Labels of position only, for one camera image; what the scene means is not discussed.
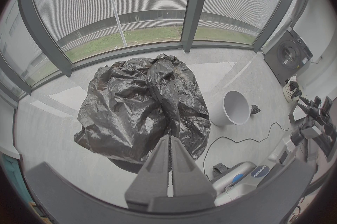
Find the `white pole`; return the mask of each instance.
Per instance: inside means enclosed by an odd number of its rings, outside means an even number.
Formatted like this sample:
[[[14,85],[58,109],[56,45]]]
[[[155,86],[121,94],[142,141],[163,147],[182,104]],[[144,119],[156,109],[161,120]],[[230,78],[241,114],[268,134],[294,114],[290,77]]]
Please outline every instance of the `white pole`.
[[[116,18],[117,25],[118,25],[118,28],[119,28],[119,33],[121,34],[121,37],[122,37],[122,40],[123,40],[123,44],[124,44],[124,46],[127,46],[126,41],[125,41],[125,37],[124,37],[124,33],[123,33],[123,30],[122,30],[122,26],[121,26],[121,23],[119,21],[119,17],[118,17],[118,14],[117,14],[115,0],[111,0],[111,3],[112,3],[112,7],[114,9],[114,12],[115,12],[115,18]]]

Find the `white trash can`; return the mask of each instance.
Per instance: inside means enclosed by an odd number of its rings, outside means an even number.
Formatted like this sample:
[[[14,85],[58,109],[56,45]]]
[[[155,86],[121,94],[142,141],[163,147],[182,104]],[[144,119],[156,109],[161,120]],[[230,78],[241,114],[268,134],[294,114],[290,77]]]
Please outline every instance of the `white trash can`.
[[[229,91],[209,108],[210,121],[217,126],[243,125],[250,117],[246,98],[237,91]]]

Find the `blue sticker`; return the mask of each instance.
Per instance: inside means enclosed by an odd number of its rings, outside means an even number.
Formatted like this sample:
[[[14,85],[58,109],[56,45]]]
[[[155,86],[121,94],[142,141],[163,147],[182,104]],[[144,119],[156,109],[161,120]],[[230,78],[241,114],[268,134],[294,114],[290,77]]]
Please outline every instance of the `blue sticker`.
[[[234,183],[236,180],[239,180],[242,176],[243,176],[243,174],[238,174],[238,175],[234,176],[232,183]]]
[[[269,167],[266,165],[262,165],[262,166],[256,167],[255,170],[252,171],[250,175],[256,178],[256,177],[265,176],[267,175],[268,172],[269,172]]]

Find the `washing machine door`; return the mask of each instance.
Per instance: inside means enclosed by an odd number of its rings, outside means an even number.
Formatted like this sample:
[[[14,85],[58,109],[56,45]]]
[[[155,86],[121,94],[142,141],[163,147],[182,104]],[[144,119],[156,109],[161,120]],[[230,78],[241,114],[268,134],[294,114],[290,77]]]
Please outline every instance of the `washing machine door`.
[[[291,40],[282,42],[277,49],[277,59],[283,67],[296,69],[301,61],[298,45]]]

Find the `washing machine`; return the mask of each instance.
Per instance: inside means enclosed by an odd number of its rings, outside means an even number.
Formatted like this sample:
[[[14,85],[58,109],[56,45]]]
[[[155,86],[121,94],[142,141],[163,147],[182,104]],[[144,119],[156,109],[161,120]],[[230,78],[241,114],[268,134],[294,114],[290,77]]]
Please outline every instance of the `washing machine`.
[[[310,59],[312,53],[301,37],[293,30],[286,31],[268,51],[264,60],[273,71],[281,86],[295,75]]]

